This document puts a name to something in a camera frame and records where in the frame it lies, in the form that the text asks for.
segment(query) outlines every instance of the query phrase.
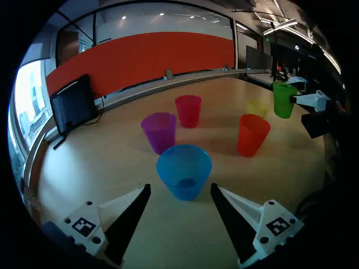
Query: black monitor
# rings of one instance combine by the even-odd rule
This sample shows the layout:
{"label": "black monitor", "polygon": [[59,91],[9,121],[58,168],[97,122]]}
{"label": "black monitor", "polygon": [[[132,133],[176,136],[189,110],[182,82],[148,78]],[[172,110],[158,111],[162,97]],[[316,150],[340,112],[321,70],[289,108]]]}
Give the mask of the black monitor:
{"label": "black monitor", "polygon": [[271,69],[272,56],[259,51],[250,46],[245,47],[246,50],[246,68],[251,69]]}
{"label": "black monitor", "polygon": [[60,135],[68,134],[98,115],[88,75],[71,81],[54,93],[50,103]]}

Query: red wall panel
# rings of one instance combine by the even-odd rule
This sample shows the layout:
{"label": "red wall panel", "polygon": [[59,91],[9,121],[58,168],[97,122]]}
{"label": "red wall panel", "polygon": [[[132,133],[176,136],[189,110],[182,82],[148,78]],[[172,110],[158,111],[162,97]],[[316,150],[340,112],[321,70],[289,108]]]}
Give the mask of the red wall panel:
{"label": "red wall panel", "polygon": [[165,75],[234,66],[233,41],[187,32],[131,35],[88,49],[46,77],[51,96],[83,74],[101,96]]}

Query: desk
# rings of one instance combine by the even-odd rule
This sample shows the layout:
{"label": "desk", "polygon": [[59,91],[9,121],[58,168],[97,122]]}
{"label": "desk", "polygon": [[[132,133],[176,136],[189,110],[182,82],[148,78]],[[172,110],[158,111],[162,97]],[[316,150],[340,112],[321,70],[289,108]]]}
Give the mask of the desk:
{"label": "desk", "polygon": [[[140,123],[154,112],[177,115],[175,98],[200,95],[199,126],[177,122],[176,141],[205,149],[212,173],[198,199],[177,200],[156,173],[158,155]],[[253,158],[236,152],[239,118],[248,98],[273,102],[273,93],[235,78],[173,88],[106,112],[94,125],[75,129],[57,149],[49,147],[38,196],[43,220],[58,221],[82,203],[104,203],[145,183],[152,195],[124,256],[127,268],[237,268],[237,255],[210,196],[216,182],[262,204],[276,199],[288,210],[324,182],[323,138],[311,139],[301,124],[306,111],[295,105],[289,119],[270,110],[271,131]]]}
{"label": "desk", "polygon": [[273,83],[273,78],[271,77],[271,73],[264,73],[264,74],[247,74],[247,77],[263,83],[265,85],[271,86]]}

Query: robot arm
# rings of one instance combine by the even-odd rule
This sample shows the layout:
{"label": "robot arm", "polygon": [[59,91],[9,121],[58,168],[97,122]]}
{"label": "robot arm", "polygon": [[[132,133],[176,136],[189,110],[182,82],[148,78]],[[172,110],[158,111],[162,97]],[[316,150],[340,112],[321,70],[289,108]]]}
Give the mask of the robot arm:
{"label": "robot arm", "polygon": [[88,201],[58,223],[45,223],[43,231],[72,255],[119,268],[150,195],[146,184],[105,204]]}
{"label": "robot arm", "polygon": [[316,112],[325,110],[326,102],[330,100],[322,91],[316,91],[314,94],[293,95],[290,102],[295,104],[304,104],[314,107]]}
{"label": "robot arm", "polygon": [[259,205],[215,183],[211,195],[239,257],[240,268],[274,253],[304,226],[274,200]]}

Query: red cup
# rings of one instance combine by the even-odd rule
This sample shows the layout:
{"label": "red cup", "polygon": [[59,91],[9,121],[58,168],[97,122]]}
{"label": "red cup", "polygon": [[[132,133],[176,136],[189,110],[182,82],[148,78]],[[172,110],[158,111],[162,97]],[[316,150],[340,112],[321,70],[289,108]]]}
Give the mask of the red cup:
{"label": "red cup", "polygon": [[196,95],[183,95],[175,100],[178,118],[185,128],[194,128],[198,124],[202,99]]}
{"label": "red cup", "polygon": [[254,114],[246,114],[239,122],[238,152],[252,157],[261,147],[271,126],[266,120]]}

